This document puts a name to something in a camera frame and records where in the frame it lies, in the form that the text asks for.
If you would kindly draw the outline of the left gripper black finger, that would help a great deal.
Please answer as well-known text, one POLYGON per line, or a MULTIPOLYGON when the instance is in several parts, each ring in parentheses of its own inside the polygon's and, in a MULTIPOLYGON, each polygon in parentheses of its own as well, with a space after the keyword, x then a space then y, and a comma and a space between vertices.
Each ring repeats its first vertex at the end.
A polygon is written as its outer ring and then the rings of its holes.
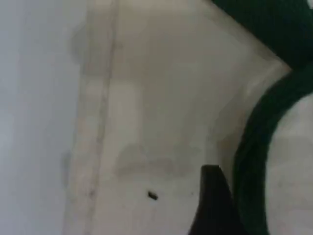
POLYGON ((222 169, 201 167, 200 194, 190 235, 246 235, 222 169))

